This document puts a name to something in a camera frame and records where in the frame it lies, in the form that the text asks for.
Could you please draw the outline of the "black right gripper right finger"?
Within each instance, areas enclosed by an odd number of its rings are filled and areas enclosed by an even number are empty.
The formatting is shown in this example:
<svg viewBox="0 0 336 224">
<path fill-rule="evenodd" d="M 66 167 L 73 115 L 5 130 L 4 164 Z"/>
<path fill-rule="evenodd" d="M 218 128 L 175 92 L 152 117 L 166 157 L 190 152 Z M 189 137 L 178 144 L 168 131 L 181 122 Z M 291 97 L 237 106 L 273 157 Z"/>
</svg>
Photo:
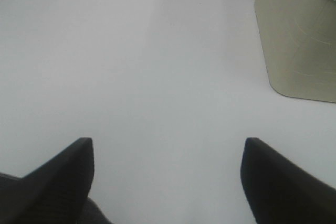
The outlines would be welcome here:
<svg viewBox="0 0 336 224">
<path fill-rule="evenodd" d="M 245 141 L 240 179 L 257 223 L 335 223 L 335 189 L 258 138 Z"/>
</svg>

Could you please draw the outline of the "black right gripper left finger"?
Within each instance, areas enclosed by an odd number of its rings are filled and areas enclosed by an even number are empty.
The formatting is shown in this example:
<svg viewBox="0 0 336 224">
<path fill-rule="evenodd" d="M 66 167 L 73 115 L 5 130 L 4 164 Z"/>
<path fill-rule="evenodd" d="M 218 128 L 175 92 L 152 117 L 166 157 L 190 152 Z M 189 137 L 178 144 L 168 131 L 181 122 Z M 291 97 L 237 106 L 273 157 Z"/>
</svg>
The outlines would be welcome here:
<svg viewBox="0 0 336 224">
<path fill-rule="evenodd" d="M 1 173 L 1 223 L 110 223 L 89 198 L 94 171 L 82 137 L 23 177 Z"/>
</svg>

